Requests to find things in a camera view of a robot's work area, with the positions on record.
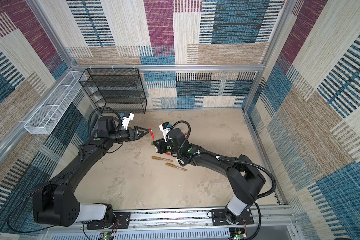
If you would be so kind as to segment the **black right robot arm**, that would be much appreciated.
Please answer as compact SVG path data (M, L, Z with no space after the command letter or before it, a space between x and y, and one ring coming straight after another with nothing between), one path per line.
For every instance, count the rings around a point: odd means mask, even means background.
M262 166L254 164L247 156L226 157L210 152L201 146L191 144L188 137L180 129L170 130L166 137L156 140L153 145L158 153L175 155L181 166L188 164L204 167L225 176L233 190L233 197L224 209L225 219L231 225L236 225L250 216L249 208L258 198L268 193L260 194L266 183L262 175L270 172Z

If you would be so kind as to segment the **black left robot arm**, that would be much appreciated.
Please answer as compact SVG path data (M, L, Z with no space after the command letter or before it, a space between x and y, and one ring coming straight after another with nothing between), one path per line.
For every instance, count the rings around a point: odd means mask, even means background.
M109 204L80 203L74 193L92 166L106 155L115 143L137 141L150 131L123 126L111 116L100 117L89 140L79 146L78 155L46 184L34 188L33 214L38 224L69 227L78 222L100 222L112 226L116 217Z

